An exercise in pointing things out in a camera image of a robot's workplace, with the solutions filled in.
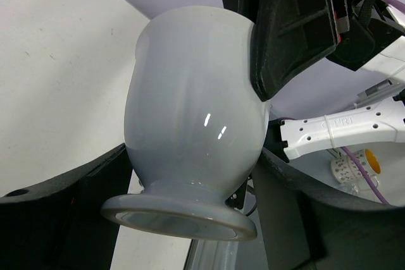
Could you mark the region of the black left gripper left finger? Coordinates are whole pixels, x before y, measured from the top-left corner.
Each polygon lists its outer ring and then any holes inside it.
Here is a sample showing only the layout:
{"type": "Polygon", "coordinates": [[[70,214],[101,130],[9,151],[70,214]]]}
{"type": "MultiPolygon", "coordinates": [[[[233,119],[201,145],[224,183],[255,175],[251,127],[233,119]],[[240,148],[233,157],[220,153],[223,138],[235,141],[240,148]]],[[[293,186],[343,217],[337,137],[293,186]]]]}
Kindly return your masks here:
{"type": "Polygon", "coordinates": [[[102,204],[125,194],[124,145],[54,178],[1,197],[1,269],[109,269],[119,225],[102,204]]]}

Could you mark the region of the grey footed mug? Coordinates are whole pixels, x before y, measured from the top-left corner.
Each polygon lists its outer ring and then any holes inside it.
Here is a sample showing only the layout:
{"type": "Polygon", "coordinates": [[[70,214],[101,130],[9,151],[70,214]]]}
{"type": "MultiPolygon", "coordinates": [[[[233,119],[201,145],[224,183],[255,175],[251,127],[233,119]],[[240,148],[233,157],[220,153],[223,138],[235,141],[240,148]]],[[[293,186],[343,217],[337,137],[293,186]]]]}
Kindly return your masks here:
{"type": "Polygon", "coordinates": [[[256,164],[268,125],[268,104],[249,79],[252,28],[209,6],[173,9],[145,26],[123,120],[143,189],[106,200],[104,218],[193,240],[257,237],[254,222],[225,203],[256,164]]]}

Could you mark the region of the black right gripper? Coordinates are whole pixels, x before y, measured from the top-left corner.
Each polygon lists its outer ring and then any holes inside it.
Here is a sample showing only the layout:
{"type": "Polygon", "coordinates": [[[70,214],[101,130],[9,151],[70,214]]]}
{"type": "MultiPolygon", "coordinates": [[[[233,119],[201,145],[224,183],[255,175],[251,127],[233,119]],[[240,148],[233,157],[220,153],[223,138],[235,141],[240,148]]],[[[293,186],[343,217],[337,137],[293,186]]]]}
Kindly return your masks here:
{"type": "Polygon", "coordinates": [[[357,71],[399,38],[383,0],[345,0],[337,24],[332,0],[259,0],[251,35],[250,81],[262,101],[327,56],[357,71]]]}

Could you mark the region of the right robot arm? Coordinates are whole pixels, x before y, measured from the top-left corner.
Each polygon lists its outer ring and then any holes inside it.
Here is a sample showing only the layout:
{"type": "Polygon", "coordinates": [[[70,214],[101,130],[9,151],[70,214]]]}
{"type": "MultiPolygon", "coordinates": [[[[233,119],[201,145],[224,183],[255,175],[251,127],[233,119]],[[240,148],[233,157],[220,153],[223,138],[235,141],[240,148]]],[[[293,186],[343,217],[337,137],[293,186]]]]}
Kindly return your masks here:
{"type": "MultiPolygon", "coordinates": [[[[248,77],[269,101],[295,76],[323,58],[352,71],[394,59],[404,27],[387,0],[222,0],[250,19],[248,77]]],[[[270,121],[264,146],[284,161],[325,149],[404,141],[404,94],[340,113],[270,121]]]]}

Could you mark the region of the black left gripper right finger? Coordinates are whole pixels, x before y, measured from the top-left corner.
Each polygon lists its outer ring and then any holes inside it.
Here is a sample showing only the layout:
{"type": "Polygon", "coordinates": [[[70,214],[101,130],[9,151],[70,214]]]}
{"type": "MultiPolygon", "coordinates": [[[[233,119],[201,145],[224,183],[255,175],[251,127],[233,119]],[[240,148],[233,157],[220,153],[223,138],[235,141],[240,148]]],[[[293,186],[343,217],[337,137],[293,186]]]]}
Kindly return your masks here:
{"type": "Polygon", "coordinates": [[[252,172],[270,269],[403,269],[404,208],[332,188],[263,150],[252,172]]]}

